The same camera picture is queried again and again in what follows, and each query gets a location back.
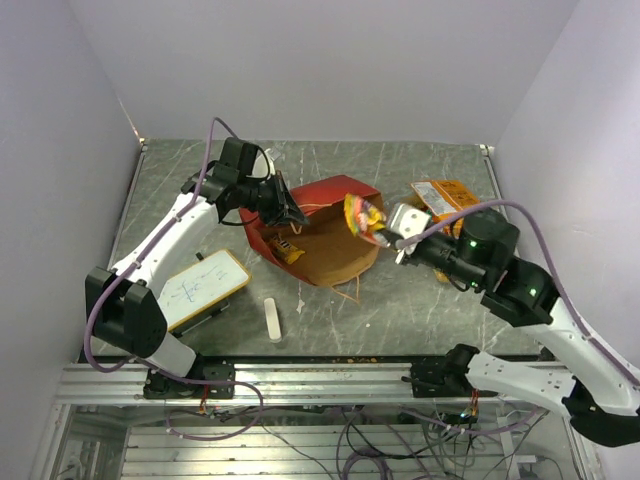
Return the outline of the colourful fruit candy packet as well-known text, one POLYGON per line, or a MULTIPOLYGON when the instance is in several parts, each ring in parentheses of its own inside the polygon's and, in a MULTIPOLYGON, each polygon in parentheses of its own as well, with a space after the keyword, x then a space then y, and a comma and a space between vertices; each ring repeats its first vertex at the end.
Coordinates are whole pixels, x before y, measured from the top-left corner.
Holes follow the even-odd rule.
POLYGON ((354 194, 346 194, 343 203, 344 218, 349 231, 362 240, 387 248, 385 238, 386 216, 371 202, 354 194))

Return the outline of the red paper bag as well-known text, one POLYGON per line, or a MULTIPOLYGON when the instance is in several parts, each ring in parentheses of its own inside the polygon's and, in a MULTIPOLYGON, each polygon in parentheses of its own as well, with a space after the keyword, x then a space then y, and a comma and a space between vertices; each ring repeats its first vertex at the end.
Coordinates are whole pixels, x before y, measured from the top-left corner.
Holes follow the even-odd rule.
POLYGON ((354 236, 343 211, 344 197, 354 194, 383 210, 382 193, 375 187, 346 175, 315 181, 292 190, 292 196, 309 219, 307 225, 268 227, 247 209, 239 211, 251 248, 287 274, 316 287, 334 289, 371 268, 380 248, 354 236), (279 234, 305 254, 287 265, 271 252, 267 242, 279 234))

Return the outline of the gold teal chips bag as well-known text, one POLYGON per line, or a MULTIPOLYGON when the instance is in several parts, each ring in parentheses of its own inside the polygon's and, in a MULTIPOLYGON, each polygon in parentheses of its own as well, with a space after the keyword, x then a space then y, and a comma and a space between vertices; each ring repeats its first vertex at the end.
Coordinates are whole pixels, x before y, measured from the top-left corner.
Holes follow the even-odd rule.
MULTIPOLYGON (((405 196, 404 198, 401 199, 401 202, 406 203, 411 207, 421 210, 423 212, 426 212, 426 213, 429 212, 428 207, 420 199, 420 197, 417 194, 411 194, 409 196, 405 196)), ((442 273, 440 270, 435 270, 434 275, 440 283, 444 283, 444 284, 450 283, 448 277, 444 273, 442 273)))

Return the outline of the yellow orange snack box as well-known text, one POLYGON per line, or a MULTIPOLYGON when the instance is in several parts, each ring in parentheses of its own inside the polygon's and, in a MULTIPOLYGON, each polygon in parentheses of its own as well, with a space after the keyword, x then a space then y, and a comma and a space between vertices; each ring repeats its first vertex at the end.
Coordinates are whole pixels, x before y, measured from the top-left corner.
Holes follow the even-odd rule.
POLYGON ((421 180, 411 182, 410 186, 435 222, 479 203, 479 199, 457 180, 421 180))

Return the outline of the yellow M&M candy packet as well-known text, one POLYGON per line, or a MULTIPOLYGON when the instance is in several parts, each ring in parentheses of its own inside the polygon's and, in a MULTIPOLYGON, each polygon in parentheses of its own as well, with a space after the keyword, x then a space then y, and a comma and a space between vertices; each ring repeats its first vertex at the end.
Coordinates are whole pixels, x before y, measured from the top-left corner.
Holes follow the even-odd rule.
POLYGON ((305 254, 304 250, 294 246, 279 234, 271 237, 267 244, 273 255, 287 265, 294 264, 305 254))

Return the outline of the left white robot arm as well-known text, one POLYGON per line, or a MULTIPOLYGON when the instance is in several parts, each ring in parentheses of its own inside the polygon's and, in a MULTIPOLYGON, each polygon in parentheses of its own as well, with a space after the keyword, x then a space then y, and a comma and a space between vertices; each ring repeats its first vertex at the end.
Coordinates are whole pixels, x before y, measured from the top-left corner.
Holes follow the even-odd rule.
POLYGON ((113 267, 96 267, 86 276, 83 351, 95 370, 109 370, 92 353, 91 340, 98 338, 167 377, 182 397, 202 389, 204 359, 169 332, 158 298, 184 252, 237 209, 255 214, 267 226, 308 222, 272 152, 229 137, 219 158, 204 158, 163 219, 131 253, 113 267))

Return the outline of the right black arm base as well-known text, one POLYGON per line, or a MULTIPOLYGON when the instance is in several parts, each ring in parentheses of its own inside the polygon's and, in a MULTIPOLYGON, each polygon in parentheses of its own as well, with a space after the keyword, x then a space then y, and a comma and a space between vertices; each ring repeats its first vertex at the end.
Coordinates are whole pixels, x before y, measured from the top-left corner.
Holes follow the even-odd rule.
POLYGON ((415 398, 471 396, 474 387, 467 379, 469 364, 479 354, 476 347, 458 344, 443 356, 413 363, 401 380, 411 386, 415 398))

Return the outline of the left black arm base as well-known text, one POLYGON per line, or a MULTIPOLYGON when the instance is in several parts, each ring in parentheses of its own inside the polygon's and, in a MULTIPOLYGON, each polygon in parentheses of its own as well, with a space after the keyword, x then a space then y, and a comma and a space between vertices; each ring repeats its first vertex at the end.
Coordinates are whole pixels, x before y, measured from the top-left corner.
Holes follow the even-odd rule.
POLYGON ((143 397, 148 400, 233 397, 236 372, 232 365, 205 362, 196 367, 195 373, 195 378, 183 379, 150 370, 143 385, 143 397))

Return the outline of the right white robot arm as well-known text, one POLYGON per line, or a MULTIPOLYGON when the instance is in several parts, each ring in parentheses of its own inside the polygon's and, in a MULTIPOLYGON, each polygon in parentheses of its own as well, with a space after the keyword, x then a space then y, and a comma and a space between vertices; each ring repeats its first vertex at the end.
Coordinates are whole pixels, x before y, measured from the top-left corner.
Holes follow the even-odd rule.
POLYGON ((458 237, 423 233, 430 216, 397 204, 385 236, 417 236, 399 252, 402 264, 424 264, 480 294, 491 314, 536 340, 560 361, 560 373, 495 357, 458 344, 436 366, 417 363, 405 382, 415 397, 475 390, 506 394, 568 419, 586 439, 606 447, 639 440, 639 371, 615 352, 575 311, 544 268, 516 256, 519 229, 493 208, 470 208, 458 237))

